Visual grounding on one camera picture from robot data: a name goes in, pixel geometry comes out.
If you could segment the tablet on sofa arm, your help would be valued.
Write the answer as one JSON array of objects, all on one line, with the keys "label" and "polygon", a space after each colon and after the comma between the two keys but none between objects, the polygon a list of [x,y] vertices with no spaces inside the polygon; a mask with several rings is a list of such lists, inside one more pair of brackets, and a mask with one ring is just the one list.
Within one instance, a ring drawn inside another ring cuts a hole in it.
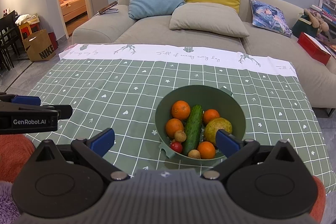
[{"label": "tablet on sofa arm", "polygon": [[117,13],[117,12],[119,12],[119,9],[116,8],[117,5],[118,5],[118,2],[114,1],[114,2],[110,3],[108,6],[98,10],[96,15]]}]

